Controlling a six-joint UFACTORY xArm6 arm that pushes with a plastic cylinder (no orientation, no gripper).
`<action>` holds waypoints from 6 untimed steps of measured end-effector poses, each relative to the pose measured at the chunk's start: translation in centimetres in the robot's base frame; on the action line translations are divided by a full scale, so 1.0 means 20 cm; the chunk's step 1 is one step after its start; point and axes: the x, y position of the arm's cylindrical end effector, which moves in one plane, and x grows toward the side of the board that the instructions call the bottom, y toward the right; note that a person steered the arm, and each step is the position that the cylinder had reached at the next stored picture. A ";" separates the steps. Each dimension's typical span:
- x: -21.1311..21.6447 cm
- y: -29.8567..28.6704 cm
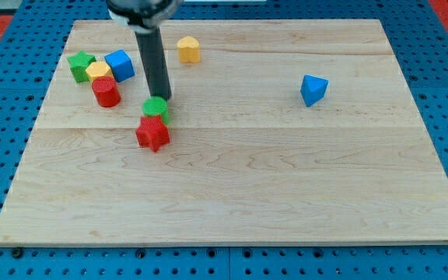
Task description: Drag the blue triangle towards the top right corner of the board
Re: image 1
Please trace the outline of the black and white end-effector mount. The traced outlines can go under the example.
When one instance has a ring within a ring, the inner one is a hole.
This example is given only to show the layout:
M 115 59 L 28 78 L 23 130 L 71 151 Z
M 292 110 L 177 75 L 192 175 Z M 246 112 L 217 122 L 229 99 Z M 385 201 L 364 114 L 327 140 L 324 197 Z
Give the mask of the black and white end-effector mount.
M 183 0 L 106 0 L 111 19 L 136 33 L 151 33 L 171 18 Z

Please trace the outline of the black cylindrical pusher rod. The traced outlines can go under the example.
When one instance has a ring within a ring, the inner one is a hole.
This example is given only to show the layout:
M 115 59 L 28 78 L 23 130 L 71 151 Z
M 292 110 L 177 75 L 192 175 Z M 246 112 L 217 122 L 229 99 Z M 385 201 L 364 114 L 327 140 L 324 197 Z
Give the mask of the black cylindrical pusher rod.
M 169 100 L 172 92 L 159 27 L 135 36 L 150 96 Z

